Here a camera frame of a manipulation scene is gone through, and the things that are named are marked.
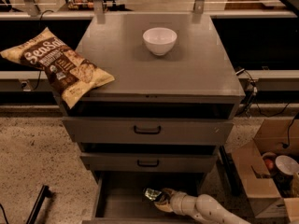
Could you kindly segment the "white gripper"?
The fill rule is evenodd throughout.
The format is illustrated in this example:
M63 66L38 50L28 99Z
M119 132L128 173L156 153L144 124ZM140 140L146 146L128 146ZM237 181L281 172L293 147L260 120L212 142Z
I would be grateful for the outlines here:
M194 216L197 213L196 201L197 198L188 195L185 192L177 192L174 189L164 188L162 193L165 197L171 198L169 202L158 203L154 205L161 211L172 213L174 211L177 215Z

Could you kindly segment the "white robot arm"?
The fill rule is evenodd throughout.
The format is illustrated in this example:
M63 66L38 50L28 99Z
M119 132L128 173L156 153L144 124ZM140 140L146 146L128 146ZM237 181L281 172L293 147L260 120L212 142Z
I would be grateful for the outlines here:
M154 204L161 211L188 216L200 224L250 224L207 194L195 197L174 189L162 189Z

